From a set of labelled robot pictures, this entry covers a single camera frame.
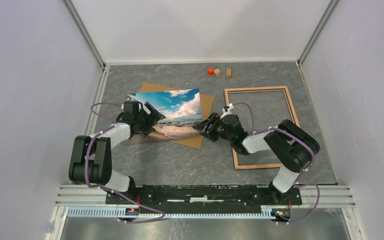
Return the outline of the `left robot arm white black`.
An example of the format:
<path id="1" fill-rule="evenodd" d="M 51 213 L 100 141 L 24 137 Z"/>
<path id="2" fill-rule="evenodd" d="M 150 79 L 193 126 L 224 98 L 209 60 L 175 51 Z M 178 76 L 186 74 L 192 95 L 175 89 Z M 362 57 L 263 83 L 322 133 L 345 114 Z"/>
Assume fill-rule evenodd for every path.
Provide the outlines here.
<path id="1" fill-rule="evenodd" d="M 154 125 L 166 116 L 149 102 L 125 100 L 118 107 L 121 113 L 111 119 L 109 127 L 74 139 L 68 177 L 76 184 L 118 192 L 120 200 L 131 204 L 137 198 L 134 179 L 113 170 L 112 150 L 135 135 L 148 136 Z"/>

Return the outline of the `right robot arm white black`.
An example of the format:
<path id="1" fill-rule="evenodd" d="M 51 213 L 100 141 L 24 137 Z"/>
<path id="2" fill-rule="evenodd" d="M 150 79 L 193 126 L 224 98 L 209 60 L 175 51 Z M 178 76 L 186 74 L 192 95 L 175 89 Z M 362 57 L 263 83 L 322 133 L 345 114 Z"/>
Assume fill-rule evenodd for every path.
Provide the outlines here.
<path id="1" fill-rule="evenodd" d="M 275 204 L 282 204 L 289 198 L 290 190 L 321 149 L 312 136 L 289 119 L 265 131 L 248 133 L 237 115 L 219 116 L 214 112 L 206 120 L 194 125 L 193 129 L 212 142 L 218 139 L 230 142 L 240 155 L 272 151 L 281 162 L 277 175 L 269 184 L 268 196 Z"/>

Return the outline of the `beach landscape photo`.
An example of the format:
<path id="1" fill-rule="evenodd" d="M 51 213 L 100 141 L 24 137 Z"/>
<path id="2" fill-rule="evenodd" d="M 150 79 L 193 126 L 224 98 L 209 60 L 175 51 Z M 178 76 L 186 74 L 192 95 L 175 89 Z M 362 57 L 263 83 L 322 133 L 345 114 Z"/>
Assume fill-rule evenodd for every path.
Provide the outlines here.
<path id="1" fill-rule="evenodd" d="M 200 90 L 198 88 L 157 92 L 137 92 L 126 95 L 126 100 L 138 101 L 150 114 L 146 104 L 160 113 L 160 119 L 150 134 L 135 134 L 124 144 L 146 144 L 184 140 L 200 133 L 193 126 L 202 121 Z"/>

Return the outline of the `wooden picture frame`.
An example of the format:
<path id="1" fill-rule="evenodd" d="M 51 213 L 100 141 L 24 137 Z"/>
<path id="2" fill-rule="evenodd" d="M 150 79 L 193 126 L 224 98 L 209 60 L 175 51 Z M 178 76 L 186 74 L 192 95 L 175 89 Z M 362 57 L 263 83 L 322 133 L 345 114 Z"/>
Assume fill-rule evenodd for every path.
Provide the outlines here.
<path id="1" fill-rule="evenodd" d="M 263 93 L 263 92 L 283 92 L 285 101 L 292 117 L 292 121 L 299 127 L 300 123 L 296 114 L 296 110 L 287 86 L 264 86 L 264 87 L 242 87 L 242 88 L 225 88 L 224 97 L 225 103 L 230 104 L 229 94 L 242 94 L 242 93 Z M 255 170 L 255 169 L 274 169 L 280 168 L 281 163 L 265 163 L 265 164 L 248 164 L 239 165 L 237 152 L 232 149 L 234 169 L 239 170 Z"/>

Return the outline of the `tan wooden block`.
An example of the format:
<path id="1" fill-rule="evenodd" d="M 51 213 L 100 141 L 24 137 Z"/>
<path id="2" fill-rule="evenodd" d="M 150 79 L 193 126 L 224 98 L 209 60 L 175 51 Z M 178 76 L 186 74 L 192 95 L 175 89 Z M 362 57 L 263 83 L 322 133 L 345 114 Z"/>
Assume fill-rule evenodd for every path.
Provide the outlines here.
<path id="1" fill-rule="evenodd" d="M 226 78 L 230 79 L 231 77 L 232 77 L 232 69 L 231 68 L 227 68 L 226 69 Z"/>

